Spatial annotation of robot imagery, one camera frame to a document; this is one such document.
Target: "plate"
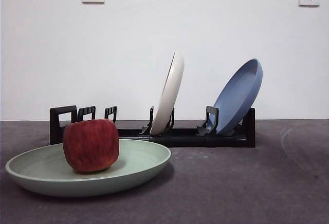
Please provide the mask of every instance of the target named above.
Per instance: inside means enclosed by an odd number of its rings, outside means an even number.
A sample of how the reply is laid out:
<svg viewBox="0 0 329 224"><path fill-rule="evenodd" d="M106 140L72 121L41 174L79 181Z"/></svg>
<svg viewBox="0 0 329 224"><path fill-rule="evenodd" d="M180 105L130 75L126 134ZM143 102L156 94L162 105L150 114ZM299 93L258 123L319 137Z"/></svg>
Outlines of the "plate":
<svg viewBox="0 0 329 224"><path fill-rule="evenodd" d="M158 111L152 123L150 131L152 136L159 135L166 129L170 114L176 102L183 71L184 59L178 52L175 52L162 90Z"/></svg>
<svg viewBox="0 0 329 224"><path fill-rule="evenodd" d="M171 152L152 142L120 139L118 160L108 169L77 173L66 162L63 145L22 153L6 164L21 187L48 196L87 197L123 191L152 179L166 165Z"/></svg>
<svg viewBox="0 0 329 224"><path fill-rule="evenodd" d="M245 117L262 84L263 70L257 59L246 62L230 79L217 98L214 107L220 110L217 134L233 130ZM210 115L207 128L214 124Z"/></svg>

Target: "green plate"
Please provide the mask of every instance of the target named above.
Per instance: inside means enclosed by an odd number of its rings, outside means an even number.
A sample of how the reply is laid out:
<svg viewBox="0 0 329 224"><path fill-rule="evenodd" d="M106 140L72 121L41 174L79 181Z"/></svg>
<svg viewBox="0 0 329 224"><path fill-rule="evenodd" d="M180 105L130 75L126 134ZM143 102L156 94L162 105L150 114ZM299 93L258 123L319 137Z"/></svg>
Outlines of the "green plate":
<svg viewBox="0 0 329 224"><path fill-rule="evenodd" d="M66 162L63 145L37 148L9 160L6 170L25 189L48 196L86 197L123 191L152 179L171 152L152 142L120 139L118 160L106 170L77 173Z"/></svg>

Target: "apple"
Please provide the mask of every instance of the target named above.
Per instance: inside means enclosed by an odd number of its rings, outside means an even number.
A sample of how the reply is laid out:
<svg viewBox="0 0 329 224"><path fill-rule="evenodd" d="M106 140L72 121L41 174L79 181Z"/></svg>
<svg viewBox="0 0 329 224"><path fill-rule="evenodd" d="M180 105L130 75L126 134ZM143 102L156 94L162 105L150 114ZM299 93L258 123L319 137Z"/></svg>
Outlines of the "apple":
<svg viewBox="0 0 329 224"><path fill-rule="evenodd" d="M79 172L111 166L119 156L119 133L109 119L71 123L64 129L63 149L67 163Z"/></svg>

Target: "plate holder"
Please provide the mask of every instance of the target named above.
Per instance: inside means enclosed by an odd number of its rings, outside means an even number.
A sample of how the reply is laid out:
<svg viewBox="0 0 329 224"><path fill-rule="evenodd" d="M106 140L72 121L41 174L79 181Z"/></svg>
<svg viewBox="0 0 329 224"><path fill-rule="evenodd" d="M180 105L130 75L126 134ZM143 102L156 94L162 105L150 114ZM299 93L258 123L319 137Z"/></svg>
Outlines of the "plate holder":
<svg viewBox="0 0 329 224"><path fill-rule="evenodd" d="M201 126L193 128L175 128L175 109L172 110L166 129L157 136L150 135L153 122L154 107L150 108L150 119L146 126L140 129L118 129L122 139L147 140L162 144L166 147L253 147L255 148L255 109L251 108L243 120L229 133L217 135L218 108L206 107L206 119ZM60 126L59 115L71 113L71 123L82 121L84 115L92 114L95 119L96 107L80 108L65 106L50 109L50 145L62 143L66 126ZM105 109L104 118L113 115L112 121L117 119L117 106ZM214 115L215 124L207 128L209 115Z"/></svg>

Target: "gray countertop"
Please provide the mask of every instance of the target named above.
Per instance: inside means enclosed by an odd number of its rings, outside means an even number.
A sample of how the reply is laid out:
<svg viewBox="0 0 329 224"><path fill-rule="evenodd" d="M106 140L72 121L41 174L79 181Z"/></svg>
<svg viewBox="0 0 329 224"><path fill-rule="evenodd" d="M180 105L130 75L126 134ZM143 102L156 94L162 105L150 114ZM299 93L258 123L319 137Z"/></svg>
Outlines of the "gray countertop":
<svg viewBox="0 0 329 224"><path fill-rule="evenodd" d="M5 163L48 144L47 121L1 122L1 223L329 223L329 120L256 121L256 148L170 148L151 181L89 198L42 196L12 181Z"/></svg>

